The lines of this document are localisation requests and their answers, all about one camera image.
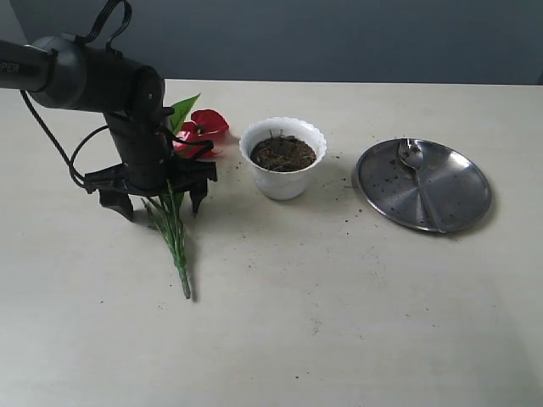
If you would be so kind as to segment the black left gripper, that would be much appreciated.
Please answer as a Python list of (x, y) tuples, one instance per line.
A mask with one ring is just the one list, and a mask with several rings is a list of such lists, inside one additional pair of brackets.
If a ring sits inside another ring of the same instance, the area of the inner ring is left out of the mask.
[(140, 117), (104, 114), (120, 163), (86, 173), (83, 182), (88, 192), (98, 190), (103, 208), (133, 221), (128, 195), (154, 197), (172, 186), (176, 191), (189, 191), (193, 216), (198, 214), (208, 195), (208, 181), (217, 180), (216, 165), (176, 155), (167, 123), (172, 114), (172, 108), (159, 108)]

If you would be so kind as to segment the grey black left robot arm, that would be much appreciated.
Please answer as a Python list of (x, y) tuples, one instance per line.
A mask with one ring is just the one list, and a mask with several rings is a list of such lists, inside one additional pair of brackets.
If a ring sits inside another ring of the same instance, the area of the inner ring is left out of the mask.
[(216, 181), (216, 165), (179, 157), (173, 107), (165, 106), (165, 82), (155, 69), (80, 41), (44, 37), (35, 45), (1, 43), (1, 86), (20, 91), (25, 104), (100, 113), (121, 162), (81, 175), (64, 156), (70, 177), (102, 207), (133, 217), (131, 196), (188, 192), (197, 212)]

